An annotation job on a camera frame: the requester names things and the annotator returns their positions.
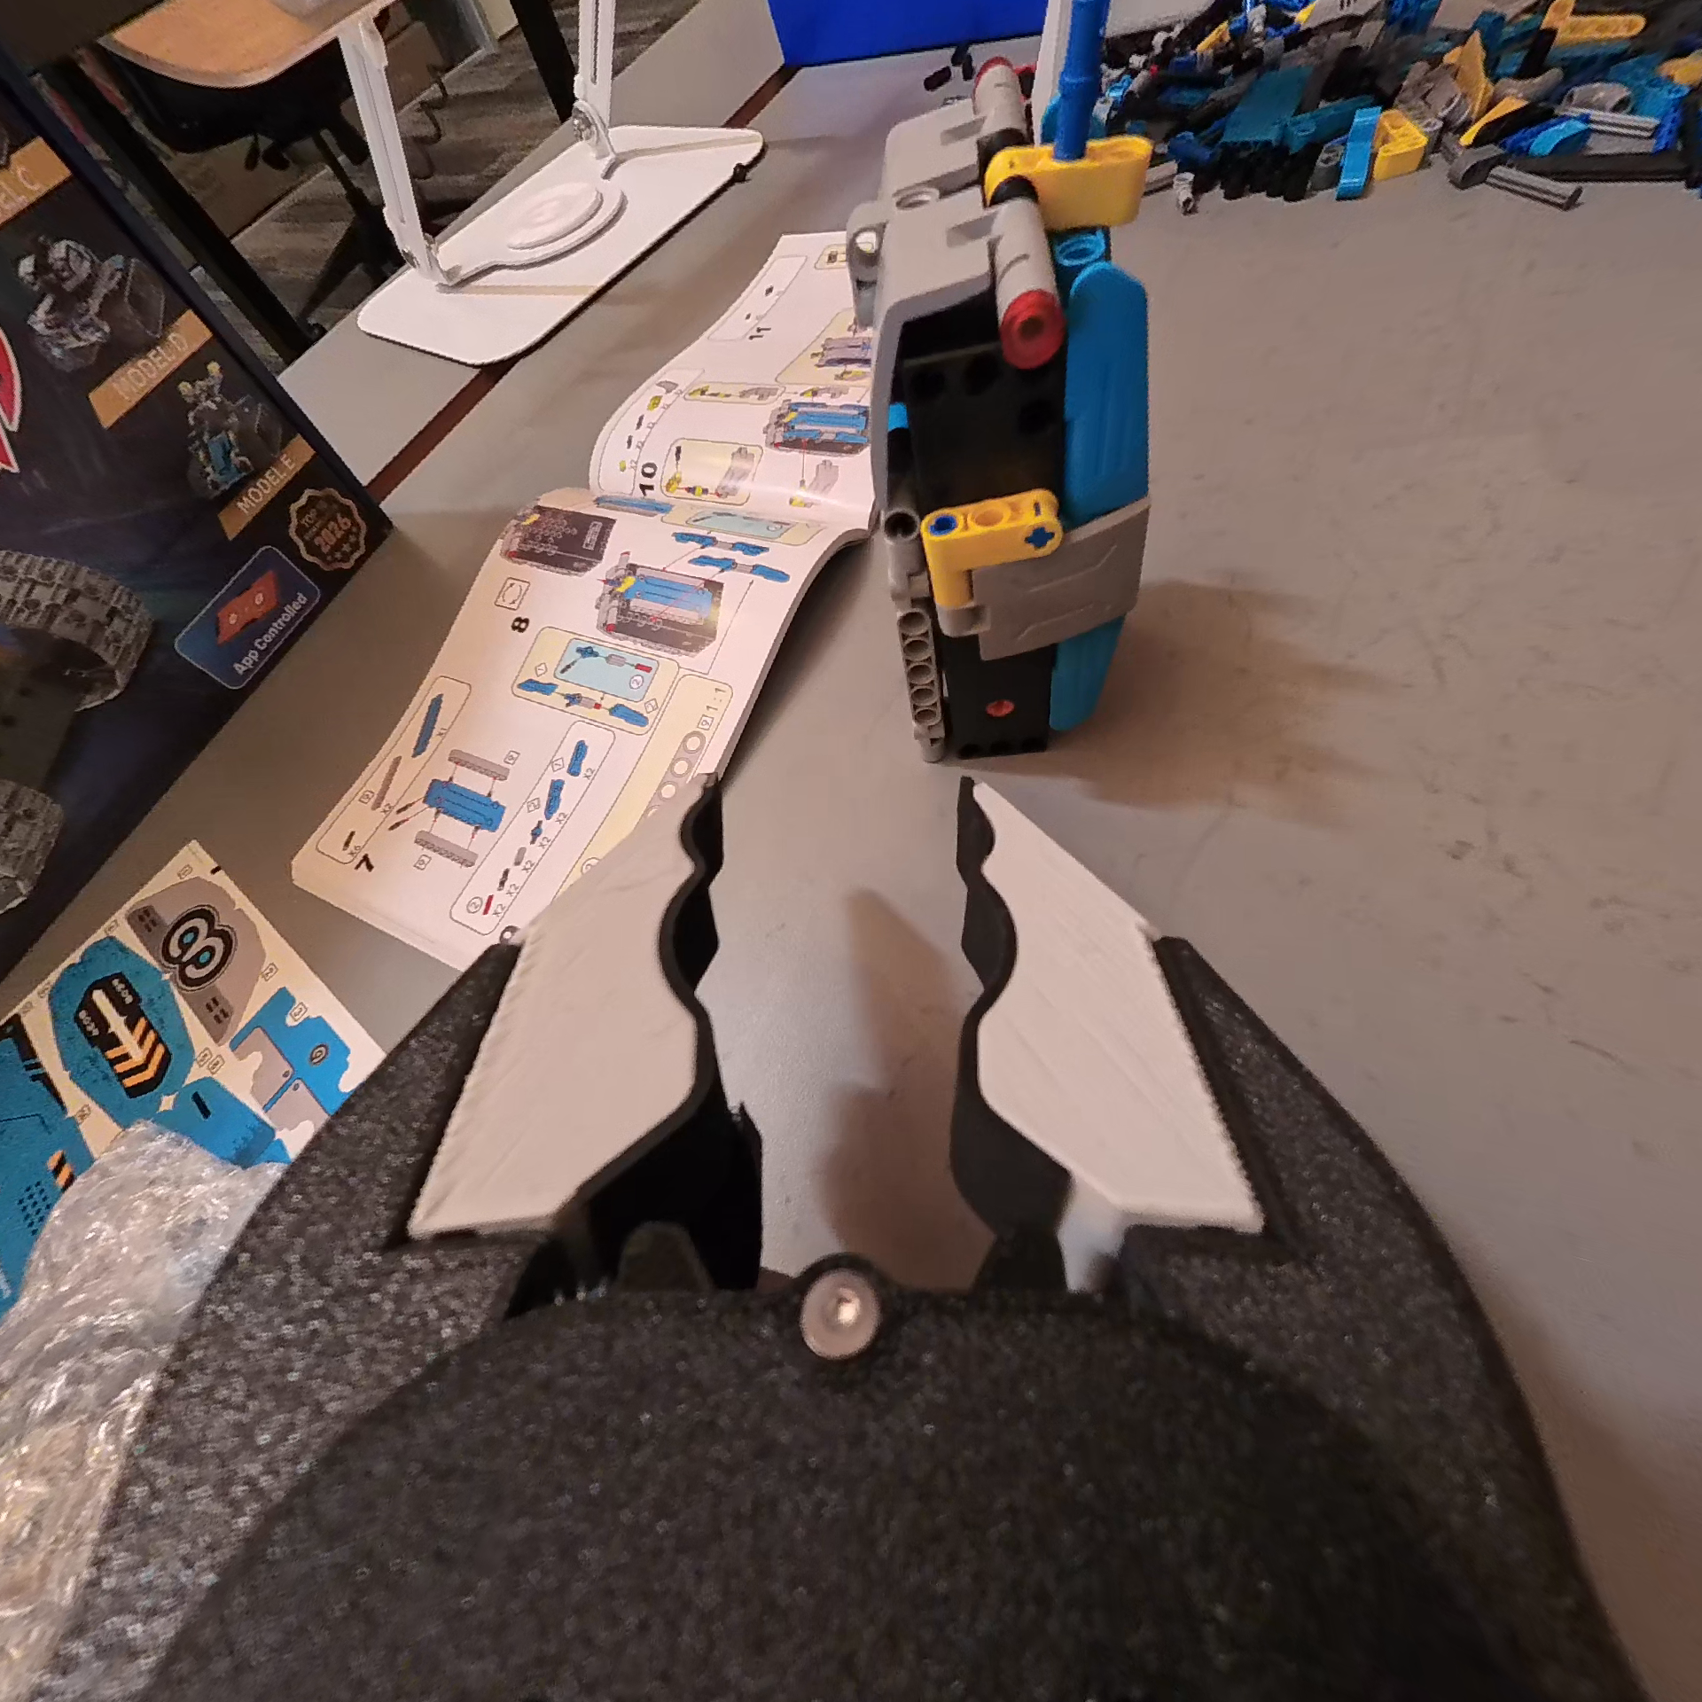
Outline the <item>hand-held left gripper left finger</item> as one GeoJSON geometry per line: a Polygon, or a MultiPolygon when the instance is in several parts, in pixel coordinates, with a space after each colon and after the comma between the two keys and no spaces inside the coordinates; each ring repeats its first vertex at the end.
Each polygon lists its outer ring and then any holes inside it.
{"type": "Polygon", "coordinates": [[[520,929],[412,1241],[561,1225],[710,1106],[698,988],[717,950],[721,858],[717,787],[692,777],[520,929]]]}

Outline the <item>grey blue toy brick model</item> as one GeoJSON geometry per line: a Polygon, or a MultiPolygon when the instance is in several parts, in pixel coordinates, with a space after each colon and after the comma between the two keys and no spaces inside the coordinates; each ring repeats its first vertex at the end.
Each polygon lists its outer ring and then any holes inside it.
{"type": "Polygon", "coordinates": [[[845,225],[870,335],[870,544],[925,761],[1042,752],[1095,711],[1150,520],[1148,303],[1114,264],[1152,142],[1095,124],[1109,5],[1047,4],[1031,91],[891,128],[845,225]]]}

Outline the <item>white book stand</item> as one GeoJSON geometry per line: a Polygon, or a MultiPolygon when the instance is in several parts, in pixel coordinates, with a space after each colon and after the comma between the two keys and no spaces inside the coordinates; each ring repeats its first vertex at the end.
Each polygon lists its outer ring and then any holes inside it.
{"type": "Polygon", "coordinates": [[[354,314],[380,342],[460,367],[535,348],[747,174],[749,128],[613,122],[614,2],[575,5],[577,62],[554,151],[446,234],[421,218],[387,82],[379,2],[157,4],[102,39],[120,60],[208,91],[249,91],[334,44],[400,271],[354,314]]]}

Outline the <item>blue sticker sheet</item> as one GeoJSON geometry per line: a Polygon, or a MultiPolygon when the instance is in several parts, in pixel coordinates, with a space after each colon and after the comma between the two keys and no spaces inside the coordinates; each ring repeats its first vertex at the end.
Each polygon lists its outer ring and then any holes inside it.
{"type": "Polygon", "coordinates": [[[1,1308],[54,1206],[150,1122],[283,1165],[382,1057],[226,869],[187,842],[1,1025],[1,1308]]]}

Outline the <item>blue plastic bin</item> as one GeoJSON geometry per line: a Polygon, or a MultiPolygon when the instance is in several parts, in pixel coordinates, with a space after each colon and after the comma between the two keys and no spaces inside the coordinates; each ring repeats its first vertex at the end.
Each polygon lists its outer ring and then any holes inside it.
{"type": "Polygon", "coordinates": [[[781,60],[809,69],[1038,34],[1045,2],[769,2],[781,60]]]}

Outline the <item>dark printed toy set box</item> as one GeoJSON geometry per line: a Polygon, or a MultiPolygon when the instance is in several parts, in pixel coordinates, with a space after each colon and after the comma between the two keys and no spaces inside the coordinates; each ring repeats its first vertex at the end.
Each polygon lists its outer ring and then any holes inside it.
{"type": "Polygon", "coordinates": [[[3,55],[8,973],[389,534],[3,55]]]}

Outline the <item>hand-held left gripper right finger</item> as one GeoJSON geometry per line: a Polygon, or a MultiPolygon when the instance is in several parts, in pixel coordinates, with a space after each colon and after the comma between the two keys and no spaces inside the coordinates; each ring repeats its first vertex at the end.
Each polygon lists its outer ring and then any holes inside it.
{"type": "Polygon", "coordinates": [[[1033,1234],[1074,1293],[1130,1229],[1256,1234],[1265,1215],[1137,910],[987,782],[955,805],[960,952],[949,1174],[997,1239],[1033,1234]]]}

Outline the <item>clear plastic bag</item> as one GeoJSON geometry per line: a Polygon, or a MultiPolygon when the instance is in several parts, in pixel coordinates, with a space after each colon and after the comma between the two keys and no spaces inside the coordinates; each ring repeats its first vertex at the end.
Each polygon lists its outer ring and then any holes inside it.
{"type": "Polygon", "coordinates": [[[3,1699],[44,1674],[166,1356],[285,1167],[141,1121],[51,1209],[1,1326],[3,1699]]]}

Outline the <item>pile of toy brick pieces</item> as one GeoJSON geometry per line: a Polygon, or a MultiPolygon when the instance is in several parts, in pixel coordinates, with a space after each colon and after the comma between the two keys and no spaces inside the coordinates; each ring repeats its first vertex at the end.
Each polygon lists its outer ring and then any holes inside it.
{"type": "Polygon", "coordinates": [[[1033,67],[967,51],[969,94],[887,138],[887,195],[1036,202],[1051,234],[1114,227],[1143,192],[1359,200],[1432,160],[1457,190],[1570,209],[1591,184],[1698,193],[1698,4],[1191,4],[1113,32],[1051,4],[1033,67]]]}

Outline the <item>open instruction booklet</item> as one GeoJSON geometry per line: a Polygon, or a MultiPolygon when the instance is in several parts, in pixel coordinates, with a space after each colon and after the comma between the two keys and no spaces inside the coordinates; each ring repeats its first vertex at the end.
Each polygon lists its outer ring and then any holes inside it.
{"type": "Polygon", "coordinates": [[[485,555],[393,732],[290,863],[453,968],[717,775],[820,567],[870,528],[871,332],[790,232],[485,555]]]}

